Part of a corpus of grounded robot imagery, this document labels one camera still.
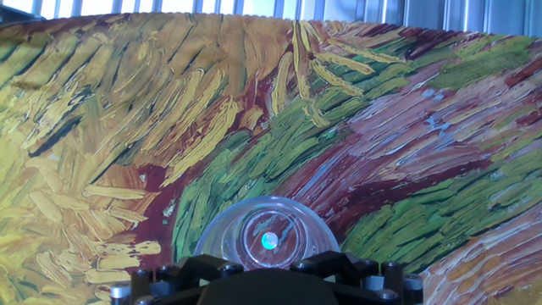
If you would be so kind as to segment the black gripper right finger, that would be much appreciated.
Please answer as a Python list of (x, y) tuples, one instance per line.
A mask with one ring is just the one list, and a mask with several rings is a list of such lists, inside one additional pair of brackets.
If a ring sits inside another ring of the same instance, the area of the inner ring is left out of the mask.
[(292, 263), (290, 271), (314, 278), (308, 287), (322, 292), (325, 304), (423, 304), (423, 278), (397, 262), (327, 251)]

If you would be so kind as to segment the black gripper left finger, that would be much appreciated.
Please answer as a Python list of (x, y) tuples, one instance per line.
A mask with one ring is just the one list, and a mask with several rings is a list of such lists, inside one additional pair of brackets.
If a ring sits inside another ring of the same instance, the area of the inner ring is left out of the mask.
[(134, 271), (129, 281), (110, 288), (110, 304), (153, 304), (161, 298), (200, 286), (200, 281), (227, 278), (244, 272), (244, 267), (207, 254), (182, 258), (178, 263)]

